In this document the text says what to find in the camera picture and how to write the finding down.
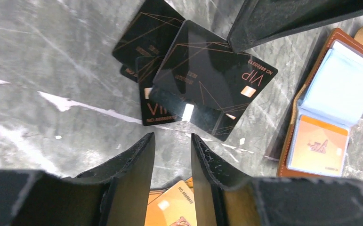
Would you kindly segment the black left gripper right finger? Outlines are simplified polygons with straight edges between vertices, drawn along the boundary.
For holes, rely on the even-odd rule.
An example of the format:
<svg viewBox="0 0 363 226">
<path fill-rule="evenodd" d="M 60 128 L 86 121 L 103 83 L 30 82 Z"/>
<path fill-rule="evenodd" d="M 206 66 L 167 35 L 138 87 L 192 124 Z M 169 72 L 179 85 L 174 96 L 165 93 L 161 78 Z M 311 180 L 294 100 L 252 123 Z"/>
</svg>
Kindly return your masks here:
<svg viewBox="0 0 363 226">
<path fill-rule="evenodd" d="M 331 177 L 251 177 L 191 135 L 200 226 L 363 226 L 363 182 Z"/>
</svg>

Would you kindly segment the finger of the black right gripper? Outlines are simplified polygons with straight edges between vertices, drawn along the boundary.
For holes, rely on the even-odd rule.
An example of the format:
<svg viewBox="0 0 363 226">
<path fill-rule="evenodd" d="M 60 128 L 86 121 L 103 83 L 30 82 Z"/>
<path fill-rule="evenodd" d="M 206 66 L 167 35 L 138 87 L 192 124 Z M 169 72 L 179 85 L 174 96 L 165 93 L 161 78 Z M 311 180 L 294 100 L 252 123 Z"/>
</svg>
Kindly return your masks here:
<svg viewBox="0 0 363 226">
<path fill-rule="evenodd" d="M 227 41 L 236 53 L 363 15 L 363 0 L 246 0 Z"/>
</svg>

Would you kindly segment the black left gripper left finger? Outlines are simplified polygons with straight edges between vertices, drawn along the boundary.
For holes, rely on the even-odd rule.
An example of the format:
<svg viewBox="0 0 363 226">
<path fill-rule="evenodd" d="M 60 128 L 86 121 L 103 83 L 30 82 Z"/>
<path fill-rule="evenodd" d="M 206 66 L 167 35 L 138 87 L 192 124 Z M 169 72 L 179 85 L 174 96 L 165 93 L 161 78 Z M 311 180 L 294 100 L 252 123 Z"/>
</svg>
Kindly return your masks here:
<svg viewBox="0 0 363 226">
<path fill-rule="evenodd" d="M 76 177 L 0 169 L 0 226 L 142 226 L 155 135 Z"/>
</svg>

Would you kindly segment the black VIP card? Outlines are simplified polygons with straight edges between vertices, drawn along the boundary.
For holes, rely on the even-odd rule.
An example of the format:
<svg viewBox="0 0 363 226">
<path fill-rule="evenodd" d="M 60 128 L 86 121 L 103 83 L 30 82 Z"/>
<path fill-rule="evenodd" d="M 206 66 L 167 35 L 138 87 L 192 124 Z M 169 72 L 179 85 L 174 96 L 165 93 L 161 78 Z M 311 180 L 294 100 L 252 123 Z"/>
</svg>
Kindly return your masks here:
<svg viewBox="0 0 363 226">
<path fill-rule="evenodd" d="M 225 141 L 277 72 L 251 54 L 234 53 L 224 39 L 186 20 L 159 66 L 149 97 Z"/>
</svg>

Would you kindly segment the brown leather card holder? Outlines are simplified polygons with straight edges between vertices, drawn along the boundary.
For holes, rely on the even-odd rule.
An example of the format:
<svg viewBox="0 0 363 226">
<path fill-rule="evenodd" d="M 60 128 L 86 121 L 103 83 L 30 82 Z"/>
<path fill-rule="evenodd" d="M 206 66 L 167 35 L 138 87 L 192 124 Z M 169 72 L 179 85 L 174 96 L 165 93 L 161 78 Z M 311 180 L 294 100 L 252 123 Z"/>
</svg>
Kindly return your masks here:
<svg viewBox="0 0 363 226">
<path fill-rule="evenodd" d="M 326 40 L 293 100 L 291 120 L 277 170 L 279 177 L 322 176 L 286 167 L 294 131 L 302 114 L 347 129 L 349 142 L 350 130 L 363 114 L 363 27 L 355 36 L 336 28 Z"/>
</svg>

